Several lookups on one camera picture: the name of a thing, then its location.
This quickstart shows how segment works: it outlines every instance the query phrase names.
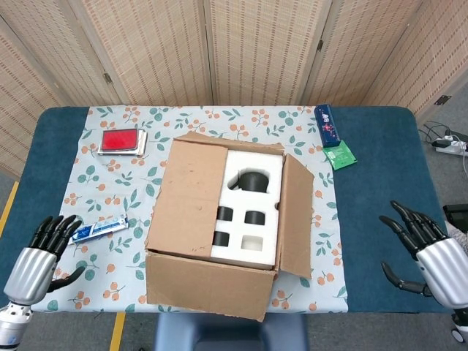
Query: woven partition screen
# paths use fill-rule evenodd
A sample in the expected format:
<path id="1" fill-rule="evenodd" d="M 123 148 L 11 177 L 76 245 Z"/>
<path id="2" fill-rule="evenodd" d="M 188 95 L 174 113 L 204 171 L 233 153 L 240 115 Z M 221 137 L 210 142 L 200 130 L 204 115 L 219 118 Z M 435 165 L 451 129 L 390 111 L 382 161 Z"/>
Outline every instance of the woven partition screen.
<path id="1" fill-rule="evenodd" d="M 425 1 L 363 102 L 405 106 L 418 116 L 466 69 L 468 1 Z"/>
<path id="2" fill-rule="evenodd" d="M 0 26 L 0 169 L 20 177 L 39 115 L 61 101 Z"/>
<path id="3" fill-rule="evenodd" d="M 323 0 L 205 0 L 216 103 L 298 104 L 329 5 Z"/>
<path id="4" fill-rule="evenodd" d="M 76 105 L 117 103 L 99 60 L 61 0 L 0 1 L 0 13 Z"/>
<path id="5" fill-rule="evenodd" d="M 420 0 L 341 0 L 332 5 L 304 103 L 359 105 Z"/>
<path id="6" fill-rule="evenodd" d="M 211 103 L 199 1 L 81 1 L 132 104 Z"/>

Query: black cylinder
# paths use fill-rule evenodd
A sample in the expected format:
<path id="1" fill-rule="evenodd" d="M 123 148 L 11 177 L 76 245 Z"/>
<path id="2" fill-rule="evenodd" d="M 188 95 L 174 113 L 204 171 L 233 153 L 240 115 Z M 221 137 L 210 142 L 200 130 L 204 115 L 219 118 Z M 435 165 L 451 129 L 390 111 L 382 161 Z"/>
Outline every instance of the black cylinder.
<path id="1" fill-rule="evenodd" d="M 236 185 L 248 192 L 266 192 L 268 177 L 259 172 L 247 172 L 239 177 Z"/>
<path id="2" fill-rule="evenodd" d="M 214 232 L 213 245 L 228 246 L 228 244 L 229 244 L 229 233 Z"/>
<path id="3" fill-rule="evenodd" d="M 247 211 L 245 223 L 265 225 L 265 214 L 259 211 Z"/>
<path id="4" fill-rule="evenodd" d="M 216 213 L 216 219 L 222 221 L 232 221 L 234 211 L 229 207 L 219 206 L 218 212 Z"/>

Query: green packet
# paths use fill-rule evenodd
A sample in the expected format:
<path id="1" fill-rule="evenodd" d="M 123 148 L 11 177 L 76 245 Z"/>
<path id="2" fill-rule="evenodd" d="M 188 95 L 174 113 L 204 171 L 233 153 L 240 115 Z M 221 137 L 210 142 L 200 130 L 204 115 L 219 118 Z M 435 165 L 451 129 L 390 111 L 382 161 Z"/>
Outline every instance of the green packet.
<path id="1" fill-rule="evenodd" d="M 333 148 L 323 148 L 323 152 L 327 155 L 334 170 L 352 165 L 357 162 L 357 159 L 352 154 L 348 145 L 342 140 L 338 146 Z"/>

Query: yellow floor line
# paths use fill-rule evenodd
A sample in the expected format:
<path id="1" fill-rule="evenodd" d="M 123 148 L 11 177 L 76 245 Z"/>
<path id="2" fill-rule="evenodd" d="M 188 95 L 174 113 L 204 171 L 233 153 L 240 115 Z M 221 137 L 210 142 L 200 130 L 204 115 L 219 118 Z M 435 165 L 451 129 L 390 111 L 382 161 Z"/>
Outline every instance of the yellow floor line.
<path id="1" fill-rule="evenodd" d="M 3 229 L 5 228 L 5 224 L 7 223 L 7 218 L 8 218 L 8 215 L 10 214 L 10 209 L 12 207 L 13 200 L 15 199 L 17 189 L 18 189 L 18 182 L 16 181 L 13 184 L 12 191 L 10 192 L 7 203 L 5 204 L 5 208 L 3 210 L 3 214 L 1 215 L 1 218 L 0 218 L 0 238 L 1 238 L 1 234 L 3 233 Z"/>
<path id="2" fill-rule="evenodd" d="M 122 333 L 124 332 L 125 312 L 119 312 L 116 315 L 116 323 L 114 324 L 114 332 L 112 332 L 112 340 L 110 341 L 109 351 L 119 351 Z"/>

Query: floral tablecloth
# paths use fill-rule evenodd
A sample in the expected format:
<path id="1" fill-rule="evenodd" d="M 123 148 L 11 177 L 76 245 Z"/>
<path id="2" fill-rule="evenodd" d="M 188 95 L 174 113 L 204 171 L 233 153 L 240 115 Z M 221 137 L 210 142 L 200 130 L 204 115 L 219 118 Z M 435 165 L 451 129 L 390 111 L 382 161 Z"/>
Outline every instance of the floral tablecloth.
<path id="1" fill-rule="evenodd" d="M 148 132 L 142 157 L 100 156 L 102 131 L 138 127 Z M 282 143 L 315 175 L 312 279 L 280 272 L 269 312 L 346 312 L 347 291 L 333 172 L 310 106 L 276 107 L 90 107 L 79 140 L 61 214 L 86 224 L 128 213 L 128 230 L 68 246 L 54 279 L 78 266 L 85 273 L 48 294 L 36 311 L 177 312 L 177 306 L 146 303 L 144 241 L 174 137 L 195 131 L 255 143 Z"/>

